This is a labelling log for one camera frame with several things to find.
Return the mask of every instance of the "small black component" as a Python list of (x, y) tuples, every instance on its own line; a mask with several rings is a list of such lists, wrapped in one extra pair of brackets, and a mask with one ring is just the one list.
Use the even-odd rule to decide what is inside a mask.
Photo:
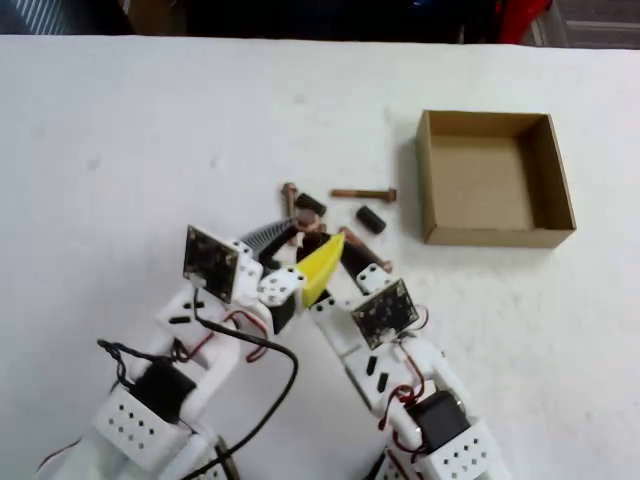
[(327, 212), (326, 205), (321, 204), (315, 198), (307, 195), (306, 193), (301, 193), (300, 195), (298, 195), (295, 205), (298, 208), (316, 212), (319, 217), (322, 217)]
[[(344, 242), (342, 248), (342, 256), (340, 257), (340, 263), (345, 268), (351, 279), (355, 282), (360, 272), (367, 268), (372, 263), (376, 263), (376, 259), (371, 256), (365, 249), (358, 247), (350, 242)], [(362, 293), (365, 292), (356, 282), (356, 286)]]
[(191, 317), (173, 317), (169, 319), (169, 323), (171, 325), (178, 325), (181, 323), (189, 323), (191, 321)]
[(129, 389), (165, 422), (176, 424), (180, 420), (180, 408), (196, 384), (172, 365), (154, 362)]
[(229, 303), (237, 263), (238, 252), (189, 226), (183, 268), (186, 278), (198, 275), (205, 281), (207, 292)]
[(378, 377), (378, 392), (382, 393), (384, 392), (385, 388), (387, 388), (387, 381), (389, 380), (389, 374), (386, 372), (383, 372), (380, 374), (380, 377)]
[(382, 233), (382, 231), (386, 228), (387, 224), (382, 220), (378, 215), (376, 215), (373, 210), (369, 207), (362, 206), (356, 212), (356, 218), (360, 220), (360, 222), (367, 227), (372, 233), (376, 235), (378, 233)]
[(428, 455), (454, 439), (471, 425), (451, 392), (440, 390), (407, 412), (422, 430), (423, 446)]
[(400, 333), (419, 318), (402, 280), (371, 297), (351, 316), (371, 350), (382, 345), (389, 332)]
[(376, 371), (376, 363), (378, 363), (378, 357), (371, 355), (367, 362), (367, 375), (373, 375), (373, 372)]
[(273, 323), (273, 334), (277, 335), (296, 313), (296, 299), (293, 294), (279, 307), (269, 307)]

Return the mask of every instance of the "cardboard box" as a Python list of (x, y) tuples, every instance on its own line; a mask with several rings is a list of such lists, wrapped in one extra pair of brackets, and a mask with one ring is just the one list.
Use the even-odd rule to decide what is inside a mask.
[(425, 243), (555, 247), (576, 229), (549, 115), (424, 111)]

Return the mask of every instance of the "long bolt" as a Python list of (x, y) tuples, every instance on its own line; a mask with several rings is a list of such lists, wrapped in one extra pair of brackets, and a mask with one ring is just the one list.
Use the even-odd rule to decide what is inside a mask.
[(373, 261), (377, 263), (385, 272), (391, 273), (393, 271), (393, 265), (389, 260), (382, 260), (378, 255), (373, 253), (371, 249), (367, 247), (367, 245), (360, 239), (360, 237), (353, 233), (348, 227), (340, 227), (340, 232), (344, 233), (347, 242), (358, 248), (361, 248), (367, 254), (369, 254), (371, 258), (373, 258)]
[[(292, 218), (296, 213), (296, 193), (298, 189), (293, 182), (287, 182), (282, 186), (282, 195), (284, 196), (284, 208), (287, 218)], [(297, 245), (298, 239), (296, 237), (289, 240), (289, 245)]]
[(398, 199), (398, 191), (395, 188), (389, 190), (341, 190), (333, 189), (329, 192), (332, 197), (341, 198), (378, 198), (391, 203)]

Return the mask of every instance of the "black cable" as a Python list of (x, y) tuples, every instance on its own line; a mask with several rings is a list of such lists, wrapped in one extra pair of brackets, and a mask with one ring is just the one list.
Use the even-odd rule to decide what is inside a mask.
[(287, 397), (287, 395), (289, 394), (289, 391), (291, 390), (291, 387), (293, 386), (293, 382), (295, 381), (296, 376), (298, 375), (298, 357), (296, 357), (296, 354), (293, 353), (291, 350), (277, 343), (270, 342), (269, 340), (265, 340), (264, 338), (256, 337), (254, 335), (249, 335), (248, 333), (240, 332), (237, 330), (230, 330), (218, 323), (213, 323), (208, 320), (202, 319), (198, 316), (198, 309), (196, 307), (197, 303), (198, 303), (198, 289), (196, 288), (193, 292), (193, 303), (192, 303), (193, 316), (203, 327), (208, 328), (209, 330), (213, 330), (214, 332), (222, 333), (224, 335), (229, 335), (231, 337), (237, 338), (239, 340), (243, 340), (245, 342), (253, 343), (254, 345), (259, 345), (261, 347), (270, 348), (272, 350), (280, 352), (291, 360), (291, 363), (293, 364), (293, 369), (291, 370), (291, 376), (289, 377), (287, 384), (282, 390), (282, 393), (280, 393), (276, 401), (273, 403), (273, 405), (271, 405), (269, 410), (267, 410), (267, 413), (262, 417), (262, 419), (258, 422), (258, 424), (255, 427), (253, 427), (251, 431), (247, 435), (245, 435), (242, 440), (236, 443), (224, 454), (219, 455), (214, 460), (211, 460), (210, 462), (198, 468), (197, 470), (194, 470), (187, 476), (183, 477), (181, 480), (192, 480), (194, 478), (199, 477), (200, 475), (204, 475), (210, 469), (212, 469), (219, 463), (225, 461), (226, 459), (230, 458), (234, 453), (236, 453), (238, 450), (244, 447), (247, 443), (249, 443), (253, 439), (253, 437), (255, 437), (258, 434), (258, 432), (262, 429), (262, 427), (264, 427), (264, 425), (269, 421), (271, 416), (275, 413), (275, 411), (278, 409), (280, 404)]
[(122, 359), (122, 353), (126, 353), (131, 355), (132, 357), (142, 358), (144, 360), (148, 360), (151, 363), (165, 363), (167, 365), (172, 364), (174, 362), (185, 362), (188, 359), (183, 358), (180, 347), (174, 344), (174, 354), (170, 357), (164, 355), (151, 355), (149, 353), (139, 352), (131, 347), (127, 347), (123, 343), (119, 342), (109, 342), (102, 338), (98, 339), (98, 346), (104, 348), (104, 350), (111, 355), (116, 363), (118, 364), (118, 368), (116, 369), (116, 376), (118, 377), (117, 382), (121, 383), (127, 388), (133, 387), (133, 383), (127, 380), (127, 366)]

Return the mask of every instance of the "table surface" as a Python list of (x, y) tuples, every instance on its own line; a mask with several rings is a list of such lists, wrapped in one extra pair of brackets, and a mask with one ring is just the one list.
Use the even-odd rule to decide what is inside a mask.
[[(182, 284), (185, 229), (241, 235), (279, 187), (398, 187), (373, 205), (425, 335), (486, 416), (514, 478), (640, 475), (640, 52), (150, 38), (0, 38), (0, 465), (28, 478), (114, 379), (97, 337), (144, 348)], [(578, 224), (555, 250), (426, 246), (421, 110), (550, 112)], [(291, 258), (292, 252), (284, 252)], [(346, 273), (333, 280), (355, 293)], [(359, 479), (375, 420), (308, 316), (299, 381), (237, 455), (245, 478)], [(282, 387), (243, 365), (207, 422), (233, 443)]]

